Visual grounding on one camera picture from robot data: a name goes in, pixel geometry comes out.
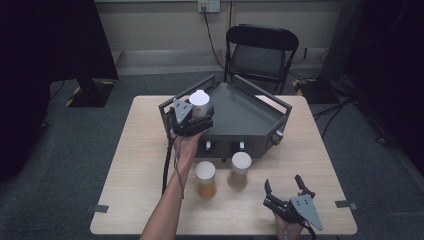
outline human arm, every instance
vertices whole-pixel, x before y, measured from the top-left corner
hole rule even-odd
[[[174,148],[179,148],[178,172],[172,173],[167,188],[147,221],[140,240],[175,238],[184,190],[181,187],[185,187],[201,135],[202,133],[198,133],[192,137],[177,137],[175,139]]]

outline wall outlet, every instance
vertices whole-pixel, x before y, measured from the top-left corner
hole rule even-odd
[[[209,12],[219,12],[221,10],[221,2],[219,0],[209,0]]]
[[[221,3],[220,0],[198,0],[197,1],[197,11],[198,12],[220,12]]]

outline gray wall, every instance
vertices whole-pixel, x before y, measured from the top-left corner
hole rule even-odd
[[[197,1],[97,1],[97,9],[112,50],[210,49],[206,24]],[[208,14],[216,49],[225,48],[230,24],[253,23],[282,27],[299,38],[300,48],[330,46],[342,1],[221,2],[221,12]]]

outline white lid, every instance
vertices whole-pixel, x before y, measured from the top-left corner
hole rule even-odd
[[[239,174],[245,174],[249,171],[252,158],[245,152],[237,152],[232,158],[232,169]]]
[[[215,179],[215,166],[208,161],[203,161],[196,166],[196,177],[200,183],[208,184]]]
[[[203,90],[197,90],[195,93],[190,95],[189,101],[195,106],[203,106],[208,104],[209,95]]]

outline human hand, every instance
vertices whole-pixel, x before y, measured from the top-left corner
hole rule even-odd
[[[197,146],[199,144],[199,139],[204,132],[197,133],[191,137],[182,137],[177,136],[174,132],[171,132],[172,139],[174,140],[174,149],[178,152],[179,160],[192,161],[197,153]]]
[[[284,239],[284,231],[287,231],[287,237],[289,240],[297,240],[300,238],[300,233],[303,230],[303,226],[297,223],[288,223],[286,220],[275,213],[274,216],[277,224],[277,236],[279,240]]]

